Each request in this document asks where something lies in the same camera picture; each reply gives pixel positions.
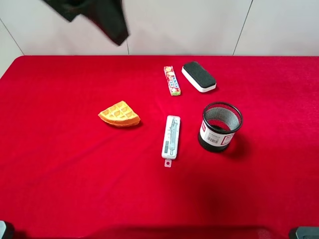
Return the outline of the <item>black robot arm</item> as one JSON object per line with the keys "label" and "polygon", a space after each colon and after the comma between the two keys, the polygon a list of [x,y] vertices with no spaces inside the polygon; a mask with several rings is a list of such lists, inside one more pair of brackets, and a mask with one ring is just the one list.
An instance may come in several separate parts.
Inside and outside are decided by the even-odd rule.
{"label": "black robot arm", "polygon": [[86,17],[118,46],[129,37],[121,0],[44,0],[43,2],[69,22],[79,15]]}

